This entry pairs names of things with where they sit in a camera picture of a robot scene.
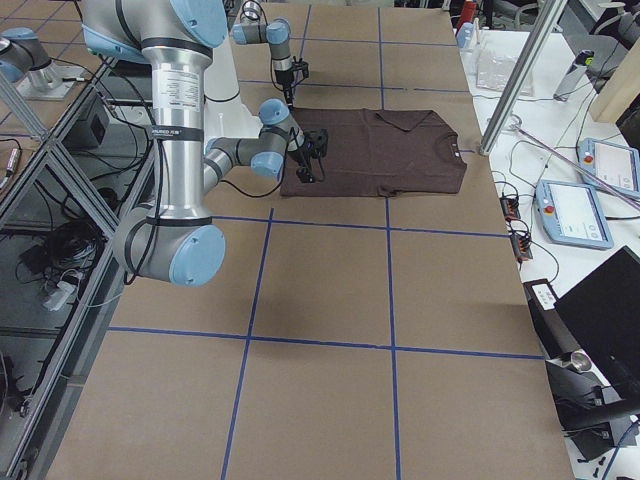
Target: garment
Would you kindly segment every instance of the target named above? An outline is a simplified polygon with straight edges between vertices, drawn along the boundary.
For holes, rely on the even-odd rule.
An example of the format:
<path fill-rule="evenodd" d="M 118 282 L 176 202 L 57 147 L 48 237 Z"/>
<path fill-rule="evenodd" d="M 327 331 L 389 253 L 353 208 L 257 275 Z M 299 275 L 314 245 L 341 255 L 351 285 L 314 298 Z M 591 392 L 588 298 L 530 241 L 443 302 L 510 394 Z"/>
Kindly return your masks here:
<path fill-rule="evenodd" d="M 466 164 L 456 132 L 432 110 L 296 109 L 305 131 L 327 129 L 325 181 L 301 183 L 288 160 L 283 196 L 371 197 L 402 192 L 457 193 Z M 316 160 L 314 174 L 322 177 Z"/>

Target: folded cloth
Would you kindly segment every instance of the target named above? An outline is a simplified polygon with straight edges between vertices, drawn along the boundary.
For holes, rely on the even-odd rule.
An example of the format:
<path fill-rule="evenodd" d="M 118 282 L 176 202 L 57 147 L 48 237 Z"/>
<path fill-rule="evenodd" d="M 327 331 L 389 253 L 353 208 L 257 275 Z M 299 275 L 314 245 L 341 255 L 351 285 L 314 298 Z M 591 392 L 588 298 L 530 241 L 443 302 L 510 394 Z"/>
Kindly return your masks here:
<path fill-rule="evenodd" d="M 287 161 L 283 196 L 391 197 L 402 192 L 457 193 L 467 165 L 457 133 L 432 110 L 296 108 L 305 131 L 327 129 L 323 182 L 301 183 Z M 316 160 L 314 174 L 322 178 Z"/>

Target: white label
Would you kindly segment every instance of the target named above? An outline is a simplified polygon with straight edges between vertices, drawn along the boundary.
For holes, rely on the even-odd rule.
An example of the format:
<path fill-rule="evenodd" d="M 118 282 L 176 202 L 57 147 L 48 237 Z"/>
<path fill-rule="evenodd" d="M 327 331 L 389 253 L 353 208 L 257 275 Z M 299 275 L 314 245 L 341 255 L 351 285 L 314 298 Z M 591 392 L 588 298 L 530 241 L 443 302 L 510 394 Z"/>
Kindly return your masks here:
<path fill-rule="evenodd" d="M 551 195 L 562 235 L 602 241 L 589 190 L 579 186 L 551 184 Z"/>
<path fill-rule="evenodd" d="M 633 157 L 626 148 L 596 143 L 596 174 L 610 185 L 634 190 Z"/>
<path fill-rule="evenodd" d="M 542 308 L 545 310 L 553 310 L 556 304 L 556 297 L 551 293 L 549 286 L 547 284 L 534 285 L 532 289 Z"/>
<path fill-rule="evenodd" d="M 156 70 L 153 76 L 153 91 L 156 93 L 154 108 L 177 108 L 200 111 L 202 95 L 200 76 L 181 70 Z"/>

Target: device screen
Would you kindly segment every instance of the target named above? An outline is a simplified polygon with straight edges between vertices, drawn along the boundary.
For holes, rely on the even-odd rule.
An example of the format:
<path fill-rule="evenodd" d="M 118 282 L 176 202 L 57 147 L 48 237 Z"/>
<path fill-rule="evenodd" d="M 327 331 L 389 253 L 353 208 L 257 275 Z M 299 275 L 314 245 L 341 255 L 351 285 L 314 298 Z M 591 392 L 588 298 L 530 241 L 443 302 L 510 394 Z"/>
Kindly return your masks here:
<path fill-rule="evenodd" d="M 606 143 L 595 143 L 596 175 L 609 185 L 637 190 L 631 152 Z"/>
<path fill-rule="evenodd" d="M 562 235 L 602 241 L 602 231 L 589 189 L 553 183 L 549 187 Z"/>

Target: computer monitor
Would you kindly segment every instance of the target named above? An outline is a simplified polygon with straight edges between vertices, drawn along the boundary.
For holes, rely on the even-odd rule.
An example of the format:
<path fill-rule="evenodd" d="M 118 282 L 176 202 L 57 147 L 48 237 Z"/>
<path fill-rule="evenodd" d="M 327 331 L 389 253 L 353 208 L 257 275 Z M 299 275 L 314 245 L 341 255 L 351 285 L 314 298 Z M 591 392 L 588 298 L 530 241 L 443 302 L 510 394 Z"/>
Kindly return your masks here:
<path fill-rule="evenodd" d="M 640 258 L 623 247 L 555 305 L 622 398 L 640 398 Z"/>

